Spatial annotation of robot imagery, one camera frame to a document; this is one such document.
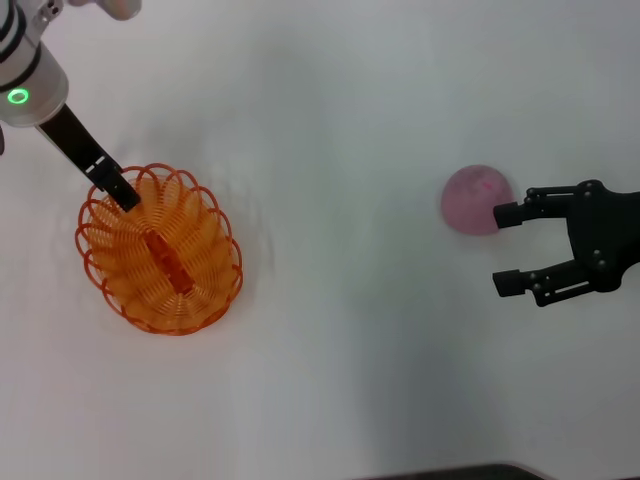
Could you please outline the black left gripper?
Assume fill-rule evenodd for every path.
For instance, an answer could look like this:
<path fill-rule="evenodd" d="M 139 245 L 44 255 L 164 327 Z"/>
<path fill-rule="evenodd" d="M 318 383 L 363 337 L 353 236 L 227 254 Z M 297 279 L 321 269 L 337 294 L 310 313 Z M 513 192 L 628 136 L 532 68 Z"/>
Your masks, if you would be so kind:
<path fill-rule="evenodd" d="M 140 203 L 139 194 L 123 177 L 123 169 L 109 157 L 66 104 L 37 128 L 124 212 L 131 211 Z"/>

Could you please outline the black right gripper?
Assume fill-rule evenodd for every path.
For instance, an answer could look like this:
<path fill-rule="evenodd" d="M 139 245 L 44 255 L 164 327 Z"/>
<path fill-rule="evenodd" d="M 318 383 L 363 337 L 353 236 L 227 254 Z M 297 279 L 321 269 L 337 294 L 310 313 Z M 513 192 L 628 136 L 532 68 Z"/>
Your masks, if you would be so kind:
<path fill-rule="evenodd" d="M 609 190 L 598 180 L 578 186 L 529 188 L 521 204 L 497 205 L 499 229 L 536 219 L 564 219 L 574 259 L 538 270 L 492 274 L 500 297 L 533 294 L 545 307 L 593 291 L 618 289 L 625 272 L 639 263 L 639 194 Z"/>

